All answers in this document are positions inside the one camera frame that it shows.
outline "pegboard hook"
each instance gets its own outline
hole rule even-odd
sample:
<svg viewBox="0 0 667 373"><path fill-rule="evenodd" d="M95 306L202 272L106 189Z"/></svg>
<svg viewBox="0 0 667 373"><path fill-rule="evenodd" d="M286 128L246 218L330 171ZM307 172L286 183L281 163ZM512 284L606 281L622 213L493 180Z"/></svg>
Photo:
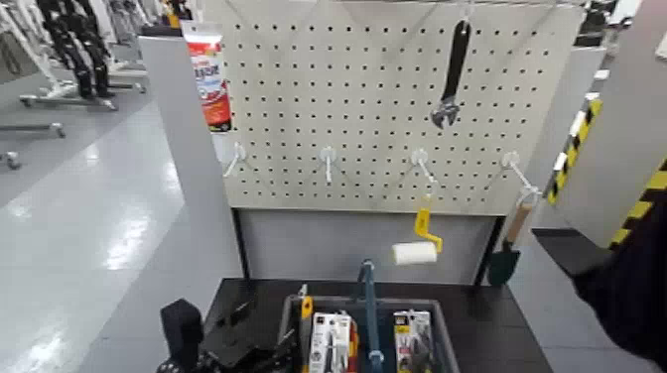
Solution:
<svg viewBox="0 0 667 373"><path fill-rule="evenodd" d="M417 149L416 151L412 152L410 160L412 161L413 166L419 166L422 169L424 175L429 179L429 183L431 184L437 183L436 178L434 178L429 172L429 169L426 168L426 163L429 161L429 154L426 153L426 151L423 148Z"/></svg>
<svg viewBox="0 0 667 373"><path fill-rule="evenodd" d="M325 146L320 150L320 160L325 163L325 176L327 183L332 183L332 162L335 162L335 149Z"/></svg>
<svg viewBox="0 0 667 373"><path fill-rule="evenodd" d="M470 24L470 15L472 14L472 7L474 6L474 0L468 0L467 3L464 5L463 4L464 0L460 0L459 3L462 5L463 9L463 21L466 23L466 25ZM466 34L467 28L464 27L462 30L462 34Z"/></svg>
<svg viewBox="0 0 667 373"><path fill-rule="evenodd" d="M229 166L227 167L227 170L222 174L223 178L229 177L231 175L231 172L234 171L234 167L236 167L236 164L238 161L245 161L245 148L238 142L234 143L234 158L231 160L229 163Z"/></svg>
<svg viewBox="0 0 667 373"><path fill-rule="evenodd" d="M520 161L521 160L519 158L518 153L508 152L502 156L500 165L502 165L502 167L505 170L512 170L514 174L516 174L516 176L523 183L523 187L521 188L521 197L516 202L516 205L518 206L521 203L523 203L523 201L526 200L526 198L528 198L529 196L533 197L533 205L535 205L537 204L537 199L539 198L539 196L542 195L542 192L539 190L538 187L530 184L526 176L521 172L521 170L519 170L517 165L519 164Z"/></svg>

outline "yellow and black striped tape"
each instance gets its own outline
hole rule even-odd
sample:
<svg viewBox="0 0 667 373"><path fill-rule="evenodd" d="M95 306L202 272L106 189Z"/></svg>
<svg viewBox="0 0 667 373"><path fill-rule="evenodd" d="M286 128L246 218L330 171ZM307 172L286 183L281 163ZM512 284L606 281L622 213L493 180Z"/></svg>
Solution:
<svg viewBox="0 0 667 373"><path fill-rule="evenodd" d="M662 162L658 171L653 174L651 180L646 184L641 197L630 212L627 213L623 225L613 235L609 249L615 250L618 245L623 243L632 234L632 230L641 224L641 220L648 215L653 205L661 200L667 200L667 159Z"/></svg>
<svg viewBox="0 0 667 373"><path fill-rule="evenodd" d="M591 131L591 127L596 122L596 118L600 115L601 109L602 101L599 99L592 100L589 103L589 109L586 111L586 115L582 119L577 134L570 135L565 148L566 159L563 163L563 167L554 172L551 183L547 187L547 190L549 191L547 193L547 200L550 204L556 204L556 200L558 200L558 192L565 186L565 182L568 179L568 171L575 165L582 144L584 144L589 137L589 131Z"/></svg>

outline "pegboard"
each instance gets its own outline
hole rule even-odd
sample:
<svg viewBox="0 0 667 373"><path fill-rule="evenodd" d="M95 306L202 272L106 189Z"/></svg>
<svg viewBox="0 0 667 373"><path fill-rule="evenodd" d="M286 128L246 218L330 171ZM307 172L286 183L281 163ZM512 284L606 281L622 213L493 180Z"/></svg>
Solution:
<svg viewBox="0 0 667 373"><path fill-rule="evenodd" d="M581 22L572 5L476 4L454 126L429 113L442 95L463 9L434 2L226 0L232 122L247 159L226 179L235 207L501 215L525 169ZM331 146L333 182L319 158ZM429 155L429 185L410 162Z"/></svg>

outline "gray floor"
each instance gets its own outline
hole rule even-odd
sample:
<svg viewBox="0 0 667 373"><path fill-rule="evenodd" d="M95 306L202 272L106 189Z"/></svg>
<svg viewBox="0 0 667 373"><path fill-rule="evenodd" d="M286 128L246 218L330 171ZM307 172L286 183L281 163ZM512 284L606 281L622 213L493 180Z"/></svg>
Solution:
<svg viewBox="0 0 667 373"><path fill-rule="evenodd" d="M202 311L220 281L221 250L193 255L188 215L182 211L139 278L106 323L80 373L152 372L168 357L159 309L185 298Z"/></svg>
<svg viewBox="0 0 667 373"><path fill-rule="evenodd" d="M67 133L65 139L60 139L53 132L0 131L0 151L19 152L24 165L18 171L10 171L4 165L0 167L0 205L16 197L151 101L150 94L118 92L114 102L120 110L115 112L76 106L39 105L26 109L19 102L19 94L38 92L45 85L47 82L42 76L33 74L2 84L0 89L0 129L3 125L60 122Z"/></svg>
<svg viewBox="0 0 667 373"><path fill-rule="evenodd" d="M619 349L537 241L530 234L523 241L510 289L555 373L659 372Z"/></svg>

